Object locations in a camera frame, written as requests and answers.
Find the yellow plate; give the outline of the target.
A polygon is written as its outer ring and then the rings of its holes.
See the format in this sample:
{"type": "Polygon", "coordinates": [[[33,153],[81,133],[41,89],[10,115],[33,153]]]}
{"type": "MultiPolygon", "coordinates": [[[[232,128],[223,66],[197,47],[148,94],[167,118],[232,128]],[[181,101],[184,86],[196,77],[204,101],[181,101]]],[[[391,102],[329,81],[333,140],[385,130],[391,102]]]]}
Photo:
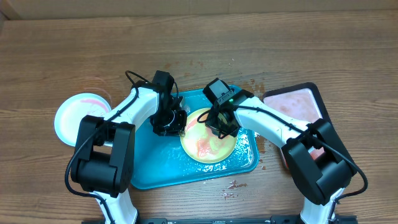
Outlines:
{"type": "Polygon", "coordinates": [[[185,135],[180,138],[184,151],[194,160],[206,164],[226,159],[234,150],[237,137],[226,136],[219,139],[204,123],[197,118],[210,108],[202,108],[191,113],[187,118],[185,135]]]}

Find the light blue plate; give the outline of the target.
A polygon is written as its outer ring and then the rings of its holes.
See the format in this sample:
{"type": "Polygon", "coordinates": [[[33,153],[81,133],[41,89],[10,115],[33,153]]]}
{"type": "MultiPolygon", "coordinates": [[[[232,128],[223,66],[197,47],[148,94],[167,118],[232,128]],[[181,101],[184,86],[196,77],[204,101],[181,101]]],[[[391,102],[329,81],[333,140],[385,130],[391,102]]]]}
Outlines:
{"type": "Polygon", "coordinates": [[[99,95],[80,93],[64,101],[56,112],[54,129],[58,138],[75,146],[80,121],[86,115],[103,116],[111,111],[109,103],[99,95]]]}

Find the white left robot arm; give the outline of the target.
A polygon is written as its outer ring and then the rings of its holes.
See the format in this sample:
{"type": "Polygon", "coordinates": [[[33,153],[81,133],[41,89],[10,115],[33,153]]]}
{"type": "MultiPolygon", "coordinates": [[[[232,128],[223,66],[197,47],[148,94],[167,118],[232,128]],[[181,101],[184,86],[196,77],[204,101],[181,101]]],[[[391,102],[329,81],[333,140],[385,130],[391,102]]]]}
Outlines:
{"type": "Polygon", "coordinates": [[[94,198],[104,223],[135,223],[128,185],[134,168],[137,129],[147,119],[159,136],[181,136],[187,113],[172,96],[175,81],[139,81],[106,118],[86,115],[78,129],[75,152],[65,170],[69,192],[94,198]]]}

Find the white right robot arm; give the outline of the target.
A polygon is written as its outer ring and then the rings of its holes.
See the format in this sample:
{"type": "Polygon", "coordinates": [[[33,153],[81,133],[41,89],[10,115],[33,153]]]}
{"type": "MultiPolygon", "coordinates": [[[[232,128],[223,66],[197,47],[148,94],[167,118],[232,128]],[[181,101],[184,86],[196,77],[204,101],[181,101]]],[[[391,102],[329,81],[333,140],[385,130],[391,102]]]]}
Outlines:
{"type": "Polygon", "coordinates": [[[239,128],[259,133],[278,146],[294,184],[305,197],[300,223],[340,223],[335,207],[348,195],[344,189],[360,172],[334,127],[324,119],[313,123],[291,118],[252,93],[208,93],[207,127],[220,139],[239,128]]]}

